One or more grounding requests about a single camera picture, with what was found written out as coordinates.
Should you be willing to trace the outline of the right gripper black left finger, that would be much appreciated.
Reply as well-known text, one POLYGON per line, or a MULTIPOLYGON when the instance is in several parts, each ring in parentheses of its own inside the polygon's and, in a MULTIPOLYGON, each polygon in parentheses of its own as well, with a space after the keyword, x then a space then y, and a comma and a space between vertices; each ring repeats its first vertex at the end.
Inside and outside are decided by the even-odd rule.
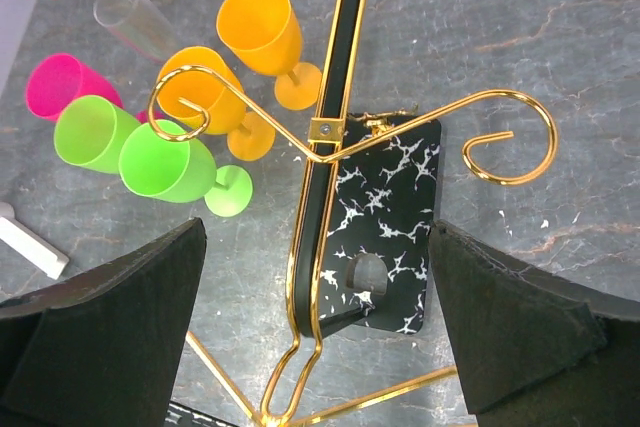
POLYGON ((191 219, 1 304, 4 426, 161 426, 206 254, 191 219))

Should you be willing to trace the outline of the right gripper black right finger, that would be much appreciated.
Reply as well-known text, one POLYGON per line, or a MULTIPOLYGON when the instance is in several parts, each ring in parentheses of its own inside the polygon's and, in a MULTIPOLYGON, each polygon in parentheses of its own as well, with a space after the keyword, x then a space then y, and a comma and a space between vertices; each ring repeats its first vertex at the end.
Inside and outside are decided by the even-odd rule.
POLYGON ((479 425, 638 425, 638 302, 539 269, 443 220, 428 247, 479 425))

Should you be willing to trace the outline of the clear champagne flute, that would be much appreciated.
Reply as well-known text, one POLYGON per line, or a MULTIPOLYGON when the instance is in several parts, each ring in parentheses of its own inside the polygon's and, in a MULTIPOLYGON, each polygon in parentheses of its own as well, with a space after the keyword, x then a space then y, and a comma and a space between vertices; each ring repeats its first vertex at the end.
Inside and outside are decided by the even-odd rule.
POLYGON ((164 63, 179 50, 177 34, 151 0, 95 0, 95 20, 144 57, 164 63))

